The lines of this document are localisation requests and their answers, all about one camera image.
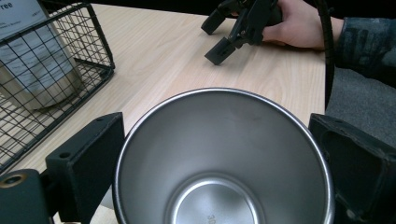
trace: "human hand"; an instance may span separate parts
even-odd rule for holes
[[[278,0],[283,21],[262,31],[264,42],[298,48],[324,49],[323,31],[316,8],[303,0]],[[332,18],[334,42],[341,34],[344,21]]]

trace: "white label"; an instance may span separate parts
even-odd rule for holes
[[[36,0],[0,0],[0,39],[47,18]],[[71,71],[52,27],[44,26],[0,48],[0,60],[29,91],[40,91]]]

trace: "silver canister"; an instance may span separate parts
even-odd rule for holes
[[[81,73],[53,24],[17,39],[9,36],[48,17],[37,1],[0,0],[0,92],[15,106],[34,110],[77,93]]]

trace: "black cable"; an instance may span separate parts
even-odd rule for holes
[[[314,0],[317,6],[320,22],[323,29],[325,58],[326,58],[326,78],[325,78],[325,109],[332,95],[332,83],[334,80],[334,41],[332,38],[332,20],[330,11],[325,0]]]

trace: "table surface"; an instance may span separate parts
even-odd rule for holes
[[[132,7],[93,5],[114,56],[114,77],[12,170],[45,170],[45,157],[91,120],[122,112],[125,132],[159,102],[184,91],[236,88],[268,98],[308,124],[324,113],[323,52],[244,45],[221,65],[204,55],[233,27],[227,19],[213,35],[201,25],[206,16]],[[92,223],[117,223],[100,205]]]

